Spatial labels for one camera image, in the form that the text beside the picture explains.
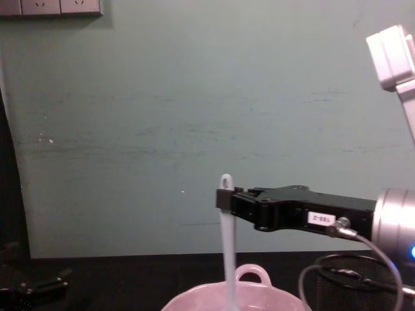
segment electrical outlet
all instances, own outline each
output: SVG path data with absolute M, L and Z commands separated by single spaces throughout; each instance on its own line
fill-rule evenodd
M 21 0 L 23 15 L 60 14 L 59 0 Z
M 21 15 L 20 0 L 0 0 L 0 16 Z
M 99 0 L 60 0 L 62 14 L 101 14 Z

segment black mesh container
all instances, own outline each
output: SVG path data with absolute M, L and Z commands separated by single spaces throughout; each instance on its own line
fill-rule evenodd
M 394 278 L 381 261 L 356 255 L 329 255 L 315 264 L 316 285 L 312 288 L 313 311 L 393 310 L 396 303 Z

